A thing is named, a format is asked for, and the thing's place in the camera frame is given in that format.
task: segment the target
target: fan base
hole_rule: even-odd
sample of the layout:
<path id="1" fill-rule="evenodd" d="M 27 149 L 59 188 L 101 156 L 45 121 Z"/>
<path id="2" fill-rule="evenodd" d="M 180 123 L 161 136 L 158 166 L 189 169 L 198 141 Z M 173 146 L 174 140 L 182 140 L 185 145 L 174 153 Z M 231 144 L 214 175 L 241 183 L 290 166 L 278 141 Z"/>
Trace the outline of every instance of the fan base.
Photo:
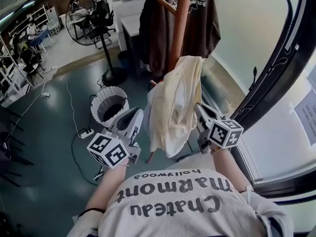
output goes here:
<path id="1" fill-rule="evenodd" d="M 113 68 L 114 75 L 112 74 L 111 70 L 108 70 L 102 76 L 102 82 L 105 86 L 116 86 L 126 81 L 127 79 L 127 71 L 121 67 Z"/>

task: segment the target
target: white towel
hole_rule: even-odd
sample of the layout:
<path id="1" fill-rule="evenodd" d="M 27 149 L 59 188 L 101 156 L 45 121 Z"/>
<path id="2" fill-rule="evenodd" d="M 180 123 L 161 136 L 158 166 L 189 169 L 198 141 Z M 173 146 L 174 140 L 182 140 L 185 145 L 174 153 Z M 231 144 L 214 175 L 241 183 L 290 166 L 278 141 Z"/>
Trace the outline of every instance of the white towel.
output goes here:
<path id="1" fill-rule="evenodd" d="M 161 148 L 168 158 L 175 156 L 196 127 L 193 107 L 201 104 L 202 63 L 201 57 L 181 57 L 176 68 L 148 93 L 143 124 L 149 130 L 151 152 Z"/>

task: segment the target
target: electric fan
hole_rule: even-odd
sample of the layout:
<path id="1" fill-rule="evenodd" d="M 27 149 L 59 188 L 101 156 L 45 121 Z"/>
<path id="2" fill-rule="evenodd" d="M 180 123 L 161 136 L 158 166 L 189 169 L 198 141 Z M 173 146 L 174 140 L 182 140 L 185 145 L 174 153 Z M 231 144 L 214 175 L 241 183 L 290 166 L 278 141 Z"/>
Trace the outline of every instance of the electric fan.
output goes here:
<path id="1" fill-rule="evenodd" d="M 122 67 L 113 68 L 104 34 L 109 34 L 113 25 L 113 11 L 107 0 L 70 0 L 66 13 L 66 28 L 71 38 L 81 45 L 96 45 L 101 41 L 108 60 L 109 70 L 102 76 L 103 84 L 115 86 L 124 82 L 127 72 Z"/>

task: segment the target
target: white laundry basket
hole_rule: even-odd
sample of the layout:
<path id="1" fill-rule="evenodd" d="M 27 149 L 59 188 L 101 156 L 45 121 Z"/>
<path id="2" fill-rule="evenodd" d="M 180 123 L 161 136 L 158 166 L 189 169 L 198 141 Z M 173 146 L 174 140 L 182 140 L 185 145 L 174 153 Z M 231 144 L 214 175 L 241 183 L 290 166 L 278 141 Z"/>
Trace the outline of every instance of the white laundry basket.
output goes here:
<path id="1" fill-rule="evenodd" d="M 126 93 L 115 86 L 99 91 L 91 103 L 94 119 L 104 127 L 110 127 L 114 119 L 128 109 Z"/>

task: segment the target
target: wooden coat rack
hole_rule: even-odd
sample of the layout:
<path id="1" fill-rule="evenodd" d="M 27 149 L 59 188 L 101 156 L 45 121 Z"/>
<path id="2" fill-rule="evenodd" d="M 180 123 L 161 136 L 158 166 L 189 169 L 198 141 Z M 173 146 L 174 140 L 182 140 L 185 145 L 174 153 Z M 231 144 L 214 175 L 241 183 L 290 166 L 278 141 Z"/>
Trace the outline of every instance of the wooden coat rack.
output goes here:
<path id="1" fill-rule="evenodd" d="M 159 4 L 161 4 L 164 8 L 166 8 L 169 12 L 175 15 L 175 22 L 173 28 L 173 39 L 171 44 L 171 52 L 169 59 L 169 67 L 168 72 L 174 70 L 176 64 L 181 55 L 181 47 L 183 43 L 184 31 L 186 28 L 186 22 L 188 17 L 188 11 L 190 6 L 190 0 L 178 0 L 177 10 L 175 10 L 168 2 L 165 0 L 156 0 Z M 153 157 L 154 152 L 151 152 L 147 163 Z"/>

